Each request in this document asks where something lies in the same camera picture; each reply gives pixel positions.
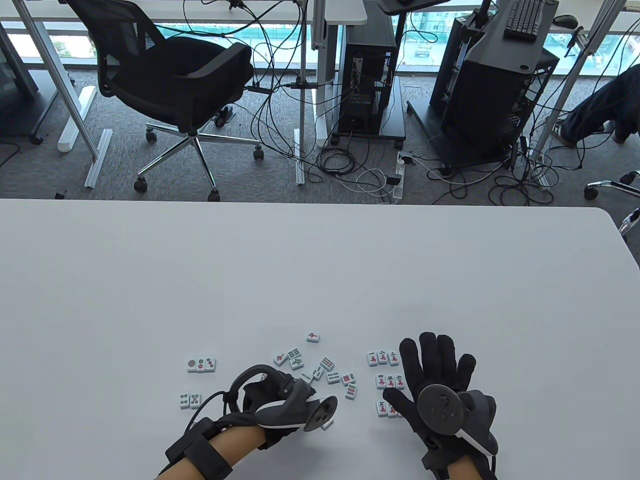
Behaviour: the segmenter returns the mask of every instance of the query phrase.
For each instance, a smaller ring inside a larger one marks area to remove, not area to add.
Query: floor
[[[72,72],[76,80],[76,89],[80,90],[88,84],[95,84],[95,72]],[[430,95],[435,78],[432,76],[402,77],[403,100]],[[553,79],[547,87],[552,92],[559,80]],[[567,106],[572,107],[591,94],[595,79],[581,79],[573,89]],[[258,93],[246,93],[238,102],[247,110],[235,108],[236,115],[232,121],[217,130],[209,127],[210,132],[220,132],[233,136],[250,136],[250,121],[264,96]],[[298,124],[299,104],[295,98],[284,92],[275,94],[273,117],[278,128],[285,136],[292,136]],[[306,115],[307,145],[314,143],[312,109],[307,108]],[[88,113],[87,124],[95,140],[99,139],[103,128],[113,130],[113,138],[98,183],[95,189],[83,187],[90,156],[88,149],[79,138],[75,147],[68,154],[61,154],[56,142],[67,121],[67,114],[62,101],[57,99],[52,110],[46,116],[41,128],[45,136],[39,146],[20,140],[21,151],[7,162],[0,170],[0,197],[3,198],[53,198],[56,193],[63,193],[65,198],[94,200],[176,200],[201,202],[209,194],[209,183],[192,148],[183,150],[152,172],[147,174],[148,191],[144,195],[133,190],[136,170],[149,162],[154,156],[166,150],[176,142],[176,137],[159,133],[156,143],[145,140],[146,118],[129,109],[118,99],[104,98],[96,95]],[[406,119],[407,140],[404,150],[411,151],[425,158],[433,158],[428,150],[426,137],[411,118]],[[592,137],[587,144],[597,145],[603,137]],[[346,147],[348,139],[340,144]],[[204,144],[205,156],[214,172],[221,197],[224,202],[312,202],[312,203],[379,203],[382,199],[357,191],[350,191],[333,178],[323,175],[323,181],[306,183],[298,187],[294,181],[294,164],[276,152],[265,149],[263,161],[254,161],[251,146]],[[0,145],[0,163],[13,147]],[[362,162],[367,158],[367,167],[380,168],[385,173],[393,173],[396,165],[396,151],[391,142],[366,141],[353,139],[349,151]],[[582,194],[585,183],[600,179],[618,179],[622,174],[640,167],[640,138],[631,137],[623,146],[609,140],[602,146],[587,150],[584,167],[574,172],[558,170],[558,183],[551,189],[554,206],[583,207],[592,206],[605,209],[616,223],[620,222],[638,201],[622,195],[620,192],[604,191],[592,202],[587,202]],[[554,165],[577,166],[575,151],[558,149],[552,151]],[[426,162],[431,167],[439,166],[437,162]],[[484,167],[479,170],[490,171]],[[449,185],[428,178],[428,171],[420,165],[409,166],[404,185],[404,204],[431,204],[449,191]],[[489,193],[504,170],[496,172],[490,178],[467,188],[466,196],[455,199],[445,195],[440,204],[491,205]],[[485,177],[486,173],[467,172],[464,180],[457,176],[453,181],[472,182]],[[356,175],[346,177],[355,180]],[[361,178],[364,182],[374,182],[368,174]],[[355,184],[346,184],[357,190]],[[499,201],[499,194],[504,189],[494,189],[492,198]],[[455,192],[464,194],[464,190]],[[551,197],[538,189],[530,189],[534,199],[546,202]],[[502,196],[506,205],[522,205],[525,198],[514,190],[507,190]],[[640,260],[640,228],[629,235],[629,248],[636,260]]]

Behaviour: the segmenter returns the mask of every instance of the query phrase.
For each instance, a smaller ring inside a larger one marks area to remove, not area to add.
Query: keyboard
[[[524,42],[535,42],[538,39],[544,7],[545,0],[518,0],[514,2],[507,28],[504,29],[504,36]]]

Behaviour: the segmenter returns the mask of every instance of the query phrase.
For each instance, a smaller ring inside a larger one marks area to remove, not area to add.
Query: glass window
[[[38,49],[29,35],[11,33],[9,38],[21,57],[40,58]],[[60,58],[97,58],[95,48],[86,35],[54,35],[51,42]]]
[[[405,34],[403,37],[399,57],[398,68],[402,70],[427,70],[436,71],[442,63],[449,35],[455,18],[464,17],[471,12],[414,12],[407,17]],[[397,17],[392,18],[394,27],[397,26]],[[64,23],[55,23],[55,28],[63,29]],[[172,35],[189,35],[179,33],[176,30],[188,31],[186,24],[160,24],[161,32],[169,37]],[[244,24],[199,24],[192,23],[195,31],[210,33],[226,33],[242,28]],[[284,68],[290,61],[292,70],[300,64],[300,47],[298,35],[300,29],[287,24],[266,24],[264,30],[271,42],[271,50],[274,53],[276,68]],[[26,33],[12,33],[9,35],[18,54],[23,58],[39,58],[31,38]],[[211,42],[216,42],[228,47],[232,42],[242,42],[254,49],[253,63],[259,68],[265,68],[271,58],[269,48],[265,43],[264,33],[261,28],[251,25],[243,28],[227,38],[207,37]],[[342,39],[342,33],[338,35],[338,43]],[[566,44],[569,42],[569,34],[552,33],[547,36],[545,47],[560,58],[557,73],[566,73],[578,54],[574,47],[568,56]],[[96,58],[96,51],[86,35],[61,35],[51,38],[58,54],[63,58],[92,59]],[[339,54],[336,55],[336,68],[338,67]],[[598,51],[587,59],[582,69],[583,75],[600,75],[609,64],[606,73],[615,76],[631,65],[636,65],[640,60],[640,35],[629,35],[624,38],[621,35],[607,35]],[[311,49],[311,28],[307,29],[307,63],[310,68],[315,68],[317,63],[317,51]]]

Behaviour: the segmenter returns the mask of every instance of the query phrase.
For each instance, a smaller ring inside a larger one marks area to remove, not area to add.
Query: chrome chair base
[[[204,153],[202,152],[202,146],[200,142],[211,142],[211,143],[236,143],[236,144],[244,144],[244,145],[253,145],[253,159],[254,160],[262,160],[264,159],[264,151],[262,150],[262,145],[257,140],[251,140],[250,138],[238,138],[238,137],[229,137],[224,135],[213,135],[210,133],[204,133],[203,130],[209,125],[211,120],[209,120],[206,124],[204,124],[196,133],[185,134],[180,132],[177,128],[170,127],[168,125],[157,125],[147,123],[147,141],[154,142],[157,139],[156,130],[164,133],[168,133],[171,135],[176,135],[182,137],[182,139],[176,143],[174,146],[169,148],[166,152],[158,155],[155,159],[151,160],[148,164],[146,164],[142,169],[138,170],[137,175],[138,178],[134,184],[134,189],[139,193],[144,193],[147,191],[148,185],[147,180],[145,178],[145,173],[153,170],[155,167],[163,163],[165,160],[173,157],[176,153],[180,152],[182,149],[192,146],[195,148],[196,153],[198,154],[198,158],[200,159],[200,163],[202,164],[202,168],[204,169],[207,178],[209,179],[209,183],[211,184],[211,192],[209,193],[208,201],[209,202],[219,202],[220,201],[220,193],[218,192],[218,188],[216,187],[216,180],[207,165],[207,161],[205,160]]]
[[[613,180],[592,182],[584,188],[584,198],[586,200],[595,200],[598,196],[598,189],[600,188],[613,188],[635,198],[640,198],[640,189],[630,186],[638,176],[640,176],[640,169],[623,175],[619,182],[614,182]],[[627,241],[627,234],[636,226],[638,221],[640,221],[640,207],[632,211],[620,224],[618,230],[625,241]]]

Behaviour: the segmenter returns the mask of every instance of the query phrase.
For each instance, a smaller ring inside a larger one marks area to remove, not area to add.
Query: white tabletop
[[[132,0],[140,5],[140,8],[154,22],[184,22],[181,0]],[[245,4],[256,14],[263,13],[273,6],[273,0],[247,0]],[[60,4],[58,0],[31,0],[26,1],[31,16],[36,20],[44,21],[77,21],[75,13],[69,5]],[[238,9],[229,10],[228,3],[216,1],[203,4],[197,0],[186,2],[187,18],[191,22],[224,22],[246,23],[251,16]],[[313,0],[309,1],[307,18],[313,17]],[[326,0],[324,17],[327,23],[336,25],[361,25],[367,22],[367,14],[362,0]],[[0,19],[19,20],[11,0],[0,0]],[[295,3],[287,1],[281,3],[267,14],[261,21],[263,23],[291,23],[298,20],[298,7]]]
[[[353,371],[356,399],[314,382],[335,424],[234,480],[430,478],[374,411],[374,374],[400,367],[365,360],[424,330],[476,356],[499,478],[637,477],[640,272],[601,210],[0,200],[0,219],[2,479],[151,479],[181,392],[294,347]],[[187,373],[197,353],[218,370]]]

